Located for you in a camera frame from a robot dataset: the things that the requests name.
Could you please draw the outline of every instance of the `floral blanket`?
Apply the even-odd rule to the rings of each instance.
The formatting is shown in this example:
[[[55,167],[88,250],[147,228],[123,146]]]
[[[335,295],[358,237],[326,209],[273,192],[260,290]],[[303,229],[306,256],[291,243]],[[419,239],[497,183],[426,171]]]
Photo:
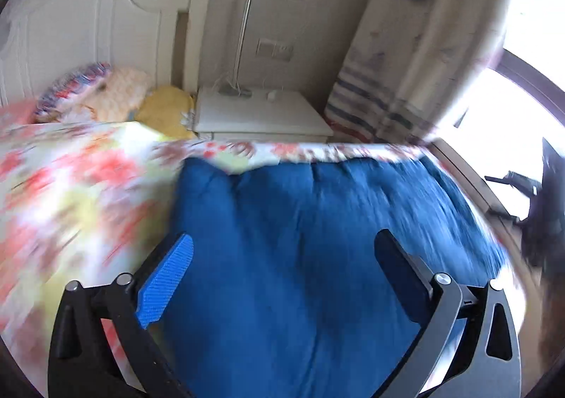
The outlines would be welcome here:
[[[168,141],[139,123],[43,124],[0,135],[0,333],[33,385],[47,393],[52,327],[65,284],[110,283],[135,271],[166,232],[181,162],[227,173],[281,161],[394,162],[425,150],[393,145]],[[111,322],[112,350],[126,372]]]

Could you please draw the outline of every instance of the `curtain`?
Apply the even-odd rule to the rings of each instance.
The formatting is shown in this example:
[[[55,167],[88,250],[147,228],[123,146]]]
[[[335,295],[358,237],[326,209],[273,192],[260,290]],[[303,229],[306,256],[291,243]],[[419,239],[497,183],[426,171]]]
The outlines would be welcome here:
[[[416,143],[488,65],[510,0],[369,0],[325,110],[339,141]]]

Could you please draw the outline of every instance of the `white nightstand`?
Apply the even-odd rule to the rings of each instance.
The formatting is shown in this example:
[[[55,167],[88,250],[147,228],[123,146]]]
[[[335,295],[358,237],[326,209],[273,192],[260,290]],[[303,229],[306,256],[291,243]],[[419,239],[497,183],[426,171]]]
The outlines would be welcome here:
[[[196,100],[194,131],[214,140],[324,143],[332,129],[295,91],[250,88],[251,97],[219,94],[203,87]]]

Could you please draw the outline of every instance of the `light switch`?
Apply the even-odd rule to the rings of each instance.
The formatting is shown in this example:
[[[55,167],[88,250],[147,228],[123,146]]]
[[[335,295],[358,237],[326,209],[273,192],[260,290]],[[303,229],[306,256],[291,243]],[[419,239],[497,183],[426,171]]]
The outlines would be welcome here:
[[[275,46],[277,42],[273,40],[268,40],[267,38],[259,39],[259,44],[257,45],[257,51],[255,51],[255,56],[260,58],[272,58],[275,53]]]

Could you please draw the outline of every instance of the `floral pillowcase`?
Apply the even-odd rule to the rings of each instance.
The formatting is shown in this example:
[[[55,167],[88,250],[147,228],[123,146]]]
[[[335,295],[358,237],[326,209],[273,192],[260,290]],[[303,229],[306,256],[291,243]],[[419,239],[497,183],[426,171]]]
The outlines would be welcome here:
[[[89,64],[55,81],[37,102],[35,122],[49,122],[105,84],[112,73],[106,63]]]

